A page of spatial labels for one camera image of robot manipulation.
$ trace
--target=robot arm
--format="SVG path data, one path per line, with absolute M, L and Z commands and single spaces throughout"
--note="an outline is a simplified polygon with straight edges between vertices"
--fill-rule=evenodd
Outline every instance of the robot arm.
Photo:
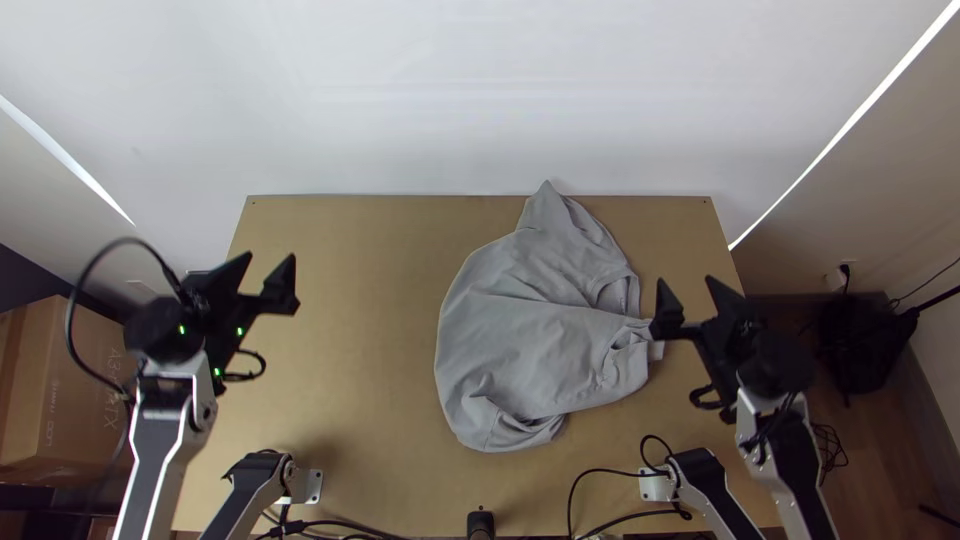
M 245 253 L 185 279 L 180 299 L 160 297 L 126 324 L 127 349 L 144 360 L 131 419 L 134 465 L 115 540 L 166 539 L 187 464 L 206 444 L 226 391 L 227 366 L 263 313 L 293 315 L 296 259 L 288 256 L 258 296 L 240 294 L 250 264 Z M 227 473 L 233 492 L 204 539 L 246 538 L 275 501 L 315 504 L 322 472 L 297 468 L 289 454 L 248 454 Z
M 770 491 L 788 538 L 837 538 L 817 483 L 820 455 L 803 395 L 813 382 L 813 358 L 799 343 L 767 330 L 739 293 L 710 276 L 707 287 L 717 316 L 686 324 L 683 306 L 659 280 L 653 337 L 694 342 L 711 382 L 691 392 L 690 401 L 719 409 L 721 420 L 736 423 L 737 448 L 750 476 Z M 711 390 L 718 399 L 703 401 Z M 667 464 L 669 477 L 640 480 L 648 500 L 672 500 L 676 493 L 706 517 L 719 538 L 762 538 L 730 494 L 726 473 L 709 450 L 681 452 Z

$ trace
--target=metal bracket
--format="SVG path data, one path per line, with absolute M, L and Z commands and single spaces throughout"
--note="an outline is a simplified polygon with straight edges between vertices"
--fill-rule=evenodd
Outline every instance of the metal bracket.
M 275 504 L 317 504 L 323 491 L 323 471 L 320 469 L 300 469 L 293 462 L 288 463 L 290 476 L 287 478 L 289 493 L 277 499 Z
M 673 480 L 673 473 L 670 476 L 659 474 L 662 471 L 640 467 L 637 470 L 640 474 L 649 474 L 650 476 L 639 478 L 640 496 L 644 501 L 650 502 L 673 502 L 676 499 L 677 483 Z

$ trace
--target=black cable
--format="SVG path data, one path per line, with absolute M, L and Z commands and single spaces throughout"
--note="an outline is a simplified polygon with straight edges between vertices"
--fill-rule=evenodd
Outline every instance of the black cable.
M 366 525 L 360 525 L 359 523 L 350 523 L 348 521 L 340 521 L 337 519 L 319 519 L 316 521 L 305 521 L 303 522 L 304 527 L 313 527 L 317 525 L 330 525 L 334 527 L 343 527 L 344 529 L 353 529 L 355 531 L 364 532 L 371 534 L 385 540 L 409 540 L 403 536 L 397 536 L 395 534 L 390 534 L 388 532 L 379 531 L 373 527 L 368 527 Z
M 220 379 L 223 380 L 224 382 L 252 381 L 260 377 L 261 375 L 263 375 L 263 372 L 267 370 L 267 361 L 264 360 L 264 358 L 260 356 L 260 353 L 258 353 L 257 351 L 251 351 L 249 349 L 237 349 L 237 353 L 245 354 L 247 356 L 252 356 L 253 358 L 256 358 L 257 362 L 260 364 L 260 371 L 256 373 L 252 371 L 248 371 L 247 373 L 237 373 L 233 371 L 227 371 L 220 376 Z
M 686 519 L 686 520 L 693 519 L 692 516 L 690 516 L 689 512 L 685 512 L 684 510 L 679 510 L 677 508 L 674 508 L 673 510 L 650 510 L 648 512 L 637 512 L 636 514 L 628 514 L 623 517 L 618 517 L 617 519 L 608 521 L 603 525 L 594 527 L 593 529 L 590 529 L 590 532 L 588 532 L 587 534 L 581 535 L 580 538 L 589 538 L 595 534 L 600 534 L 604 530 L 609 529 L 610 527 L 613 527 L 614 525 L 617 525 L 619 523 L 623 523 L 624 521 L 629 521 L 631 519 L 637 519 L 637 518 L 649 517 L 649 516 L 661 516 L 664 514 L 680 514 L 680 517 L 682 517 L 683 519 Z
M 283 540 L 283 528 L 287 526 L 287 516 L 290 514 L 290 505 L 280 507 L 280 540 Z
M 139 238 L 133 238 L 129 236 L 118 238 L 113 242 L 110 242 L 109 244 L 104 246 L 103 249 L 101 249 L 100 251 L 98 251 L 97 254 L 94 255 L 92 259 L 90 259 L 90 262 L 87 263 L 87 266 L 84 267 L 83 271 L 80 272 L 80 277 L 77 278 L 77 284 L 73 287 L 73 291 L 70 292 L 70 298 L 67 300 L 67 312 L 66 312 L 66 315 L 64 316 L 64 321 L 63 321 L 63 331 L 67 340 L 67 353 L 70 354 L 70 358 L 73 360 L 73 362 L 77 365 L 77 367 L 83 370 L 84 373 L 86 373 L 90 377 L 93 377 L 94 379 L 99 381 L 101 384 L 113 390 L 117 394 L 120 394 L 124 399 L 129 399 L 129 396 L 127 396 L 126 392 L 123 390 L 123 388 L 120 387 L 120 385 L 118 385 L 117 383 L 111 381 L 110 379 L 94 371 L 93 368 L 88 366 L 87 363 L 80 358 L 80 354 L 77 352 L 77 348 L 74 346 L 74 343 L 73 343 L 73 315 L 77 307 L 77 298 L 80 296 L 80 293 L 83 291 L 83 286 L 87 283 L 87 280 L 90 278 L 90 274 L 93 272 L 94 267 L 104 257 L 109 255 L 110 252 L 117 249 L 118 247 L 128 245 L 128 244 L 138 245 L 143 249 L 147 250 L 148 252 L 150 252 L 150 254 L 153 255 L 153 257 L 160 264 L 160 269 L 163 272 L 164 277 L 167 279 L 167 282 L 170 284 L 170 287 L 173 289 L 173 292 L 178 296 L 181 294 L 180 281 L 177 279 L 177 276 L 173 273 L 173 270 L 170 270 L 170 267 L 167 266 L 167 263 L 164 262 L 163 258 L 160 257 L 160 254 L 157 253 L 157 251 L 153 249 L 153 247 L 150 246 L 150 244 L 147 244 L 146 242 L 144 242 L 143 240 L 140 240 Z
M 174 293 L 178 296 L 181 294 L 180 281 L 177 279 L 176 274 L 173 273 L 173 270 L 167 266 L 167 263 L 163 260 L 159 253 L 150 244 L 147 244 L 139 238 L 133 237 L 123 237 L 110 242 L 104 246 L 92 259 L 87 263 L 87 265 L 80 272 L 80 277 L 77 278 L 77 283 L 74 285 L 73 290 L 70 292 L 70 297 L 67 299 L 67 310 L 64 314 L 63 320 L 63 333 L 67 345 L 67 354 L 70 355 L 70 359 L 73 360 L 73 363 L 80 368 L 81 371 L 86 373 L 88 376 L 103 384 L 108 389 L 112 390 L 117 394 L 117 399 L 123 403 L 123 410 L 126 414 L 126 421 L 123 423 L 123 431 L 120 434 L 120 439 L 117 441 L 117 446 L 113 450 L 113 454 L 110 456 L 110 460 L 107 462 L 107 466 L 104 468 L 104 473 L 100 478 L 100 481 L 97 482 L 96 487 L 90 493 L 89 498 L 87 499 L 87 504 L 84 508 L 83 514 L 87 517 L 90 517 L 91 510 L 93 509 L 94 501 L 100 497 L 100 493 L 103 491 L 103 488 L 106 487 L 107 482 L 113 476 L 113 469 L 116 466 L 117 460 L 120 458 L 120 455 L 123 453 L 123 447 L 126 444 L 127 436 L 130 433 L 130 422 L 133 418 L 132 412 L 132 402 L 133 398 L 130 393 L 127 392 L 126 388 L 123 385 L 117 384 L 114 381 L 106 378 L 105 376 L 97 373 L 93 368 L 91 368 L 86 362 L 80 358 L 80 353 L 77 352 L 76 345 L 73 342 L 73 318 L 74 313 L 77 309 L 77 300 L 80 296 L 80 293 L 83 292 L 83 286 L 87 283 L 87 280 L 90 279 L 90 275 L 93 273 L 93 269 L 96 265 L 103 260 L 104 257 L 109 255 L 113 250 L 124 245 L 137 245 L 147 250 L 153 257 L 157 260 L 157 263 L 160 265 L 160 269 L 163 272 L 164 277 L 167 280 L 167 283 L 170 284 L 170 287 L 173 289 Z M 143 369 L 143 366 L 140 366 L 137 371 L 137 377 L 139 378 L 140 371 Z M 77 527 L 74 531 L 74 538 L 81 538 L 83 536 L 84 530 L 81 527 Z
M 810 422 L 810 429 L 817 439 L 820 450 L 820 485 L 827 479 L 827 473 L 850 464 L 850 458 L 840 443 L 840 436 L 833 426 Z
M 269 521 L 270 523 L 273 523 L 274 525 L 280 525 L 280 520 L 278 520 L 277 518 L 271 516 L 266 510 L 264 510 L 263 512 L 260 512 L 260 515 L 263 516 L 263 517 L 265 517 L 265 518 L 267 518 L 267 521 Z M 301 532 L 294 533 L 294 534 L 296 534 L 296 535 L 298 535 L 298 536 L 303 536 L 303 537 L 305 537 L 305 538 L 310 538 L 311 540 L 337 540 L 337 537 L 336 537 L 335 535 L 334 535 L 334 536 L 319 536 L 319 535 L 316 535 L 316 534 L 310 534 L 310 533 L 308 533 L 308 532 L 306 532 L 306 531 L 301 531 Z
M 661 439 L 660 437 L 658 437 L 658 436 L 656 436 L 656 435 L 652 435 L 652 434 L 650 434 L 650 435 L 645 435 L 645 436 L 643 437 L 643 439 L 640 440 L 640 459 L 643 460 L 643 464 L 646 465 L 646 467 L 647 467 L 648 469 L 653 470 L 653 471 L 656 471 L 656 472 L 654 472 L 654 473 L 639 473 L 639 472 L 637 472 L 637 473 L 631 473 L 631 472 L 626 472 L 626 471 L 618 471 L 618 470 L 616 470 L 616 469 L 596 468 L 596 469 L 587 469 L 587 470 L 583 471 L 582 473 L 580 473 L 579 475 L 577 475 L 577 478 L 573 481 L 573 485 L 570 486 L 570 493 L 567 495 L 567 537 L 568 537 L 570 540 L 573 540 L 573 538 L 574 538 L 574 536 L 573 536 L 573 522 L 572 522 L 572 519 L 571 519 L 572 508 L 573 508 L 573 494 L 574 494 L 574 492 L 575 492 L 576 489 L 577 489 L 577 484 L 579 484 L 579 483 L 580 483 L 580 480 L 583 479 L 584 477 L 586 477 L 587 475 L 590 475 L 590 474 L 593 474 L 593 473 L 601 473 L 601 472 L 602 472 L 602 473 L 607 473 L 607 474 L 615 474 L 615 475 L 618 475 L 618 476 L 625 476 L 625 477 L 629 477 L 629 478 L 649 478 L 649 477 L 651 477 L 651 476 L 669 476 L 670 473 L 669 473 L 668 471 L 663 470 L 663 469 L 658 469 L 658 468 L 654 467 L 654 466 L 650 463 L 650 460 L 647 459 L 646 446 L 647 446 L 647 442 L 649 442 L 649 441 L 651 441 L 651 440 L 654 440 L 654 441 L 659 442 L 660 444 L 663 445 L 664 448 L 666 448 L 666 450 L 667 450 L 667 457 L 670 457 L 670 456 L 673 455 L 673 450 L 670 448 L 670 445 L 667 444 L 666 441 L 664 441 L 663 439 Z M 680 487 L 680 483 L 679 483 L 679 482 L 680 482 L 680 475 L 679 475 L 679 474 L 676 474 L 676 472 L 677 472 L 677 471 L 674 470 L 674 477 L 676 478 L 676 481 L 677 481 L 677 484 L 676 484 L 676 486 L 675 486 L 675 489 Z M 636 514 L 630 514 L 630 515 L 627 515 L 627 516 L 623 516 L 623 517 L 617 518 L 617 519 L 615 519 L 615 520 L 613 520 L 613 521 L 604 523 L 603 525 L 600 525 L 599 527 L 595 527 L 593 530 L 591 530 L 591 532 L 589 532 L 589 533 L 587 533 L 587 534 L 585 534 L 585 535 L 581 535 L 581 537 L 593 536 L 594 534 L 597 534 L 597 533 L 599 533 L 600 531 L 602 531 L 602 530 L 604 530 L 604 529 L 606 529 L 606 528 L 608 528 L 608 527 L 612 527 L 612 526 L 614 526 L 614 525 L 616 525 L 616 524 L 618 524 L 618 523 L 621 523 L 621 522 L 623 522 L 623 521 L 627 521 L 627 520 L 630 520 L 630 519 L 641 518 L 641 517 L 646 517 L 646 516 L 655 516 L 655 515 L 660 515 L 660 514 L 679 514 L 680 517 L 683 518 L 684 520 L 692 519 L 692 516 L 690 515 L 690 512 L 687 512 L 686 510 L 682 510 L 682 509 L 680 508 L 680 505 L 679 505 L 679 504 L 673 503 L 673 509 L 672 509 L 672 510 L 654 510 L 654 511 L 650 511 L 650 512 L 639 512 L 639 513 L 636 513 Z
M 777 426 L 783 422 L 783 419 L 787 416 L 787 412 L 790 410 L 790 407 L 793 405 L 793 401 L 796 398 L 796 392 L 787 394 L 787 397 L 785 397 L 783 402 L 780 403 L 780 408 L 777 410 L 773 419 L 764 424 L 764 426 L 760 428 L 760 430 L 757 431 L 752 437 L 740 443 L 740 447 L 746 450 L 747 453 L 753 452 L 753 449 L 757 446 L 760 447 L 760 456 L 756 461 L 757 465 L 763 465 L 767 461 L 767 436 L 769 436 L 770 432 L 776 429 Z
M 269 519 L 270 521 L 277 523 L 277 521 L 272 519 L 272 517 L 266 512 L 264 512 L 263 515 L 266 515 L 267 519 Z M 366 525 L 361 525 L 359 523 L 350 523 L 348 521 L 342 521 L 342 520 L 336 520 L 336 519 L 321 519 L 316 521 L 303 521 L 303 520 L 290 521 L 284 524 L 284 529 L 286 530 L 286 534 L 304 535 L 304 531 L 307 527 L 323 526 L 323 525 L 329 525 L 332 527 L 343 527 L 345 529 L 353 529 L 355 531 L 366 533 L 368 535 L 371 535 L 381 540 L 408 540 L 407 538 L 404 538 L 402 536 L 397 536 L 395 534 L 383 532 L 383 531 L 374 529 L 373 527 L 368 527 Z M 260 538 L 278 538 L 281 533 L 282 531 L 280 530 L 280 527 L 278 525 L 277 527 L 274 527 L 267 533 L 261 535 Z M 336 540 L 337 535 L 330 534 L 330 533 L 324 533 L 324 534 L 326 536 L 317 536 L 317 538 L 321 538 L 322 540 Z M 310 534 L 306 534 L 304 536 L 307 536 L 308 538 L 313 537 L 313 535 L 310 535 Z
M 926 505 L 926 504 L 921 504 L 921 505 L 917 506 L 917 509 L 920 510 L 921 512 L 923 512 L 924 514 L 927 514 L 928 516 L 935 517 L 935 518 L 939 519 L 940 521 L 946 523 L 947 525 L 952 525 L 952 526 L 960 529 L 960 521 L 957 521 L 957 520 L 953 519 L 952 517 L 944 514 L 943 512 L 937 510 L 936 508 L 933 508 L 933 507 L 928 506 L 928 505 Z
M 846 296 L 847 291 L 850 290 L 850 265 L 844 263 L 844 264 L 841 264 L 838 268 L 840 269 L 840 272 L 842 272 L 843 275 L 846 276 L 847 278 L 843 280 L 843 296 Z
M 933 280 L 935 280 L 935 279 L 937 279 L 938 277 L 940 277 L 941 274 L 943 274 L 943 273 L 946 272 L 947 270 L 949 270 L 949 269 L 953 268 L 954 266 L 956 266 L 957 263 L 960 263 L 960 257 L 957 257 L 956 259 L 953 260 L 952 263 L 950 263 L 950 264 L 948 264 L 947 266 L 944 266 L 943 268 L 941 268 L 939 272 L 937 272 L 936 274 L 934 274 L 930 279 L 928 279 L 928 280 L 924 281 L 923 283 L 921 283 L 919 287 L 913 289 L 912 291 L 908 292 L 907 294 L 905 294 L 905 295 L 903 295 L 903 296 L 900 296 L 900 297 L 898 297 L 898 298 L 894 298 L 893 300 L 890 300 L 890 302 L 887 304 L 887 306 L 888 306 L 890 309 L 897 309 L 898 307 L 900 307 L 900 302 L 902 302 L 903 300 L 906 300 L 906 299 L 909 298 L 910 296 L 913 296 L 913 294 L 914 294 L 915 292 L 917 292 L 917 291 L 919 291 L 920 289 L 922 289 L 922 288 L 926 287 L 927 285 L 929 285 Z
M 663 447 L 667 449 L 667 457 L 670 457 L 673 455 L 673 449 L 670 448 L 670 445 L 667 444 L 667 441 L 653 434 L 644 435 L 643 438 L 640 439 L 640 459 L 643 460 L 643 464 L 646 465 L 648 469 L 653 469 L 655 471 L 662 471 L 664 475 L 668 474 L 668 471 L 664 471 L 663 469 L 658 469 L 650 464 L 650 460 L 647 459 L 647 453 L 646 453 L 647 441 L 657 441 L 660 444 L 662 444 Z

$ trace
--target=gray hoodie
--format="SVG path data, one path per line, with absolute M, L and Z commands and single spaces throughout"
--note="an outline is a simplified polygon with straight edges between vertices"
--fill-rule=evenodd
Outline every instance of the gray hoodie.
M 473 252 L 440 309 L 434 374 L 450 428 L 482 452 L 553 439 L 565 414 L 616 401 L 663 356 L 640 280 L 607 229 L 544 182 L 517 229 Z

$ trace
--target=wooden tabletop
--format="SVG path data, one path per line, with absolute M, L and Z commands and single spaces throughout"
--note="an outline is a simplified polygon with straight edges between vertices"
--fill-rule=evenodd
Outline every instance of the wooden tabletop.
M 604 223 L 643 282 L 651 316 L 664 277 L 688 320 L 715 314 L 712 274 L 740 289 L 713 204 L 700 197 L 577 197 Z M 565 535 L 567 492 L 591 467 L 636 471 L 640 440 L 674 450 L 707 447 L 759 526 L 778 524 L 769 495 L 751 481 L 734 428 L 693 408 L 708 382 L 693 346 L 669 343 L 635 394 L 572 414 L 553 442 L 507 454 L 462 446 L 447 426 L 433 376 L 437 316 L 447 288 L 475 249 L 510 233 L 523 197 L 251 197 L 231 255 L 251 250 L 243 290 L 256 293 L 288 253 L 297 255 L 293 318 L 261 317 L 244 346 L 266 357 L 263 377 L 229 386 L 217 425 L 191 463 L 174 519 L 203 530 L 226 499 L 220 476 L 247 452 L 275 448 L 325 472 L 321 503 L 291 519 L 337 516 L 405 536 L 462 536 L 483 505 L 503 536 Z M 241 369 L 237 357 L 231 368 Z M 651 457 L 663 451 L 652 447 Z M 644 503 L 636 480 L 593 475 L 573 500 L 575 531 L 663 505 Z M 258 531 L 265 530 L 261 520 Z M 626 522 L 618 533 L 703 530 L 698 516 Z

